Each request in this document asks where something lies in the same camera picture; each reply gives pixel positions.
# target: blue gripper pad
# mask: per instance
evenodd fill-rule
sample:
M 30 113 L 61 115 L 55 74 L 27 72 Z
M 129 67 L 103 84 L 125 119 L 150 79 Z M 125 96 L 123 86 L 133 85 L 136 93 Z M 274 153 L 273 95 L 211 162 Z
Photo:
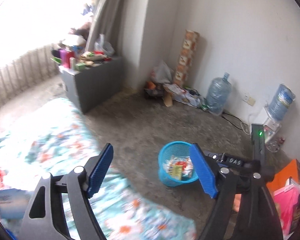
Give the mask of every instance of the blue gripper pad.
M 95 193 L 97 193 L 101 187 L 103 179 L 105 178 L 113 159 L 113 146 L 108 144 L 106 149 L 104 149 L 100 154 L 102 154 L 102 156 L 89 177 L 89 186 L 87 189 L 88 198 L 91 198 Z
M 216 198 L 218 195 L 218 189 L 216 187 L 216 173 L 211 170 L 206 158 L 210 157 L 204 156 L 197 144 L 190 146 L 190 159 L 195 171 L 197 172 L 201 186 L 204 192 L 209 194 L 211 198 Z

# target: blue plastic basket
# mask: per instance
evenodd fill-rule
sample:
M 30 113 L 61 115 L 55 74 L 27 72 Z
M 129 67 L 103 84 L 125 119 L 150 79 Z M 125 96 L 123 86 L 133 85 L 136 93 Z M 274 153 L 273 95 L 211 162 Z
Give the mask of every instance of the blue plastic basket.
M 191 178 L 189 178 L 188 180 L 180 181 L 171 177 L 168 173 L 166 173 L 166 171 L 163 168 L 163 164 L 167 163 L 167 160 L 171 159 L 171 155 L 174 155 L 175 157 L 189 157 L 190 146 L 191 146 L 190 143 L 182 142 L 182 141 L 170 142 L 165 146 L 163 146 L 158 156 L 158 163 L 159 163 L 158 175 L 159 175 L 159 179 L 164 185 L 168 187 L 175 187 L 181 184 L 194 182 L 195 180 L 198 179 L 198 175 L 194 169 L 192 171 Z

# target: power outlet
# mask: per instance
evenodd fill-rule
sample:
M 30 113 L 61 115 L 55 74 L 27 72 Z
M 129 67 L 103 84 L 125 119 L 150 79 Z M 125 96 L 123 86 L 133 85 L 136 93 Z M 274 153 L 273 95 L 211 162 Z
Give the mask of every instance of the power outlet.
M 254 104 L 256 103 L 256 100 L 246 93 L 243 95 L 242 100 L 250 106 L 254 106 Z

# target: black device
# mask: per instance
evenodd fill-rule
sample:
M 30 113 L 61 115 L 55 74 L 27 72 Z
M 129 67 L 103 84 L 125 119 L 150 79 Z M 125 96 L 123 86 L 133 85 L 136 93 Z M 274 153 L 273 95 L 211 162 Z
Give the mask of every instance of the black device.
M 263 131 L 262 126 L 253 127 L 255 131 Z M 213 191 L 216 200 L 199 240 L 223 239 L 237 193 L 242 194 L 242 198 L 231 240 L 283 239 L 279 217 L 266 188 L 271 176 L 262 175 L 264 163 L 260 160 L 264 160 L 264 152 L 259 148 L 264 147 L 264 136 L 253 133 L 251 140 L 254 144 L 253 155 L 257 159 L 253 161 L 225 153 L 204 154 L 197 144 L 191 146 L 190 157 L 193 156 L 191 160 L 203 189 L 210 194 Z M 85 166 L 75 167 L 66 175 L 52 176 L 47 173 L 43 176 L 27 207 L 18 240 L 72 240 L 66 225 L 61 193 L 68 194 L 81 240 L 106 240 L 88 198 L 98 192 L 112 158 L 113 148 L 107 144 L 100 155 L 90 158 Z M 204 181 L 200 178 L 200 172 L 207 172 Z M 12 240 L 1 223 L 0 240 Z

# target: floral bedsheet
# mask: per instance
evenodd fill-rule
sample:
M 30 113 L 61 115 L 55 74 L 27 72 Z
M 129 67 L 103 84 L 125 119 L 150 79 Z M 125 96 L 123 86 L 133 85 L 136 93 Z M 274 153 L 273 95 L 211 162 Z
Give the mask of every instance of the floral bedsheet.
M 19 168 L 27 177 L 27 169 L 20 163 L 61 175 L 84 165 L 102 147 L 86 128 L 75 106 L 67 99 L 58 98 L 31 116 L 21 118 L 0 136 L 0 166 L 8 174 L 10 169 Z M 12 181 L 9 187 L 17 187 L 15 184 L 18 182 Z M 79 240 L 66 194 L 63 201 L 70 236 Z M 193 220 L 143 198 L 112 166 L 100 191 L 89 201 L 107 239 L 195 239 Z M 5 226 L 18 234 L 20 221 L 8 221 Z

